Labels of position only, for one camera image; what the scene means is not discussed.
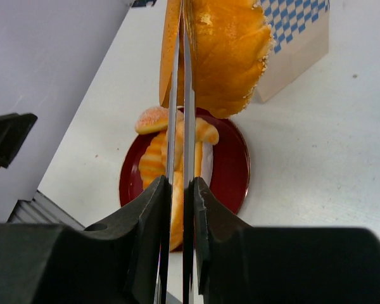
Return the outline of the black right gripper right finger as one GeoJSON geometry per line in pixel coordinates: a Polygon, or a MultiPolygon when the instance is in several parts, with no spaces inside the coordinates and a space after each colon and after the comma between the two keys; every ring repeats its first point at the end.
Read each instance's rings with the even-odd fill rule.
{"type": "Polygon", "coordinates": [[[194,184],[205,303],[380,303],[380,240],[361,227],[253,227],[194,184]]]}

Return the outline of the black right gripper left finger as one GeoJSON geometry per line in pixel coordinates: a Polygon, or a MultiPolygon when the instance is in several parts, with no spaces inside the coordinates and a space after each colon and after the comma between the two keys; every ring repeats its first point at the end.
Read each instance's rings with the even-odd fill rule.
{"type": "Polygon", "coordinates": [[[165,303],[168,180],[82,231],[0,224],[0,303],[165,303]]]}

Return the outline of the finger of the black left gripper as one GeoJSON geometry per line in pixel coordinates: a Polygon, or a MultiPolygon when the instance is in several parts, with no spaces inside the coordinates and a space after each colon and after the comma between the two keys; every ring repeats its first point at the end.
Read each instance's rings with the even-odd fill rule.
{"type": "Polygon", "coordinates": [[[0,115],[0,168],[8,168],[37,121],[33,113],[0,115]]]}

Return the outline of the round orange bun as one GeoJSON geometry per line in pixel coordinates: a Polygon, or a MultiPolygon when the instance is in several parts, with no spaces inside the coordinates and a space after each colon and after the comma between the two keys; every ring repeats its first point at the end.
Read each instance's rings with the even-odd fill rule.
{"type": "Polygon", "coordinates": [[[271,26],[257,1],[191,1],[196,107],[228,118],[247,107],[272,48],[271,26]]]}

